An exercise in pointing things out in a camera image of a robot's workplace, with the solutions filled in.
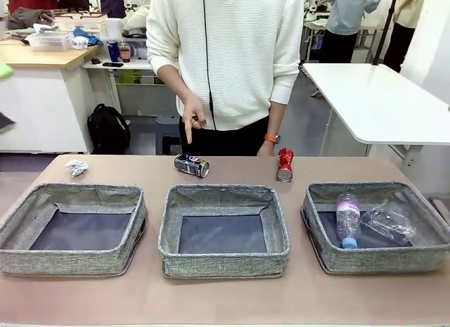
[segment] sleeve cuff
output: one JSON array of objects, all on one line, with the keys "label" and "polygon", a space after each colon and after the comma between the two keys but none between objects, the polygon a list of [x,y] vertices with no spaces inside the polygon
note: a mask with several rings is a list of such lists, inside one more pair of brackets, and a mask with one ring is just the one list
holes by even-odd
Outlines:
[{"label": "sleeve cuff", "polygon": [[176,61],[171,60],[170,58],[165,58],[164,56],[154,56],[150,60],[150,65],[152,66],[153,72],[158,75],[158,70],[163,65],[173,65],[175,68],[178,68],[178,63]]},{"label": "sleeve cuff", "polygon": [[274,85],[270,95],[270,101],[280,104],[288,104],[292,87]]}]

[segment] blue can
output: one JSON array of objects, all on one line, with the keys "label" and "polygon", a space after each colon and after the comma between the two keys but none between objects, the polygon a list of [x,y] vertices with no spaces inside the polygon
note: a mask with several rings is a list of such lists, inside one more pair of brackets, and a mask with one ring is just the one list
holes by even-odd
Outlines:
[{"label": "blue can", "polygon": [[107,41],[111,62],[120,62],[119,44],[117,41]]}]

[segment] stool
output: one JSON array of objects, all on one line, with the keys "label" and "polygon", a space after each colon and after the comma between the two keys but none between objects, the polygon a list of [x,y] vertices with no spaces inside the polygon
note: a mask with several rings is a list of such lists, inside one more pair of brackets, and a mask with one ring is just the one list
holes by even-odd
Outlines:
[{"label": "stool", "polygon": [[156,155],[170,155],[171,146],[181,145],[179,120],[174,113],[156,117]]}]

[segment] striped knit sweater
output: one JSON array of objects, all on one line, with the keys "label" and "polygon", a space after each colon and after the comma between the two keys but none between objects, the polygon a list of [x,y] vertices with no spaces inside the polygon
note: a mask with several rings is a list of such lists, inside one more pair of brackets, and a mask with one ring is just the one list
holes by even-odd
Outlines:
[{"label": "striped knit sweater", "polygon": [[[205,0],[210,84],[218,130],[240,129],[287,104],[298,74],[303,0]],[[153,70],[179,68],[209,107],[203,0],[152,0],[147,18]],[[179,114],[184,106],[177,99]]]}]

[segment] crushed can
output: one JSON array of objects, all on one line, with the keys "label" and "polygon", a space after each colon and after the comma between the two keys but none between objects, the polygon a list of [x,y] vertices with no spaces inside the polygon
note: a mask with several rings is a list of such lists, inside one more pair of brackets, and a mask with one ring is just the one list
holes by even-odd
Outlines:
[{"label": "crushed can", "polygon": [[175,167],[185,174],[205,178],[210,172],[210,164],[195,156],[179,154],[175,157]]},{"label": "crushed can", "polygon": [[294,152],[289,148],[281,149],[278,153],[278,159],[279,164],[278,171],[276,172],[276,179],[279,181],[292,181]]}]

